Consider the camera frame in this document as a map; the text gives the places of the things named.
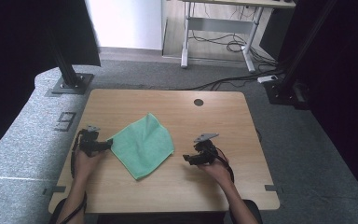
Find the green towel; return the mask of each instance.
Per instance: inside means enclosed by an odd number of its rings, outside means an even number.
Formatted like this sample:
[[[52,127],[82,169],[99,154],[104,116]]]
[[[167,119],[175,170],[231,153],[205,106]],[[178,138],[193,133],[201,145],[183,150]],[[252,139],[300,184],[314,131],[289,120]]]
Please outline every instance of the green towel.
[[[136,180],[152,173],[173,154],[170,133],[151,113],[111,138],[113,153]]]

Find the metal desk leg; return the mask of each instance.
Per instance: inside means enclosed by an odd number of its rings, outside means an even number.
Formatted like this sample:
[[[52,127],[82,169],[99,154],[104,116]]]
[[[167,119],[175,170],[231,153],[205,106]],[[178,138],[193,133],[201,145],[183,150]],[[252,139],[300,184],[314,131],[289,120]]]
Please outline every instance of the metal desk leg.
[[[185,2],[186,14],[185,14],[185,41],[182,46],[182,68],[187,68],[187,58],[188,58],[188,23],[190,20],[190,9],[191,3]]]
[[[258,23],[260,22],[260,17],[261,17],[261,14],[263,13],[263,9],[264,9],[263,7],[257,8],[256,14],[255,14],[255,19],[254,19],[254,24],[252,26],[251,33],[249,34],[248,42],[246,43],[246,45],[244,47],[242,47],[243,57],[245,58],[246,65],[248,65],[248,69],[249,69],[250,73],[255,72],[255,67],[253,65],[252,58],[249,55],[249,49],[251,48],[252,42],[255,38],[255,31],[257,30]]]

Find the white wall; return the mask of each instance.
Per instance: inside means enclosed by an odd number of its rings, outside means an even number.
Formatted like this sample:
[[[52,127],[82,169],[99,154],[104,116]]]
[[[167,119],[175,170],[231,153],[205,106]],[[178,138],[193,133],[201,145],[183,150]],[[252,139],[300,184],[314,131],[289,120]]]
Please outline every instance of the white wall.
[[[98,47],[162,49],[162,1],[85,0]]]

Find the forearm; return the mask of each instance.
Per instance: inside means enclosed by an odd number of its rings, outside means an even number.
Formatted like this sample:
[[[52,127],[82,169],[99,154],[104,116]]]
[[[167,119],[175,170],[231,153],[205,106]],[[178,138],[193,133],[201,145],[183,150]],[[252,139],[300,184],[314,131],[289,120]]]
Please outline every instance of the forearm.
[[[237,220],[237,223],[256,224],[257,221],[255,217],[253,216],[249,208],[246,206],[246,204],[243,202],[235,185],[232,182],[226,182],[220,184],[220,187],[222,188],[223,192],[225,192],[231,212],[234,215],[235,219]]]
[[[63,205],[57,223],[62,223],[79,205],[82,204],[86,192],[87,179],[74,179],[71,191]],[[68,223],[83,223],[84,208],[82,208]]]

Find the wooden table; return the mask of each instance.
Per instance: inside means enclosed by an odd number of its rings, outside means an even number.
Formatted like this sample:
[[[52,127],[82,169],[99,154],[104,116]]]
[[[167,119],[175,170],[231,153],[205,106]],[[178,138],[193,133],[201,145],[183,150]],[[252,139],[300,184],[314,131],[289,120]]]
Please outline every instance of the wooden table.
[[[182,61],[181,67],[187,68],[188,59],[188,31],[210,31],[234,34],[246,34],[248,39],[246,45],[241,47],[242,54],[245,58],[246,65],[249,72],[255,72],[255,67],[252,58],[249,55],[249,50],[255,38],[255,32],[260,22],[261,14],[264,7],[274,8],[293,8],[296,4],[291,1],[286,3],[283,0],[182,0],[185,5],[185,41],[182,46]],[[210,18],[197,18],[191,15],[191,3],[207,3],[207,4],[220,4],[220,5],[234,5],[234,6],[249,6],[256,7],[255,18],[253,21],[234,21],[234,20],[217,20]]]
[[[195,105],[196,99],[203,105]],[[182,157],[196,153],[193,141],[201,133],[220,133],[212,141],[229,158],[243,199],[255,201],[263,210],[280,206],[276,192],[265,190],[265,185],[273,185],[272,179],[240,92],[94,90],[77,130],[88,124],[98,126],[99,141],[103,141],[148,112],[170,132],[173,155],[136,181],[113,153],[107,153],[89,181],[88,213],[226,211],[223,191]],[[71,188],[70,155],[58,181],[66,191],[53,194],[49,212]]]

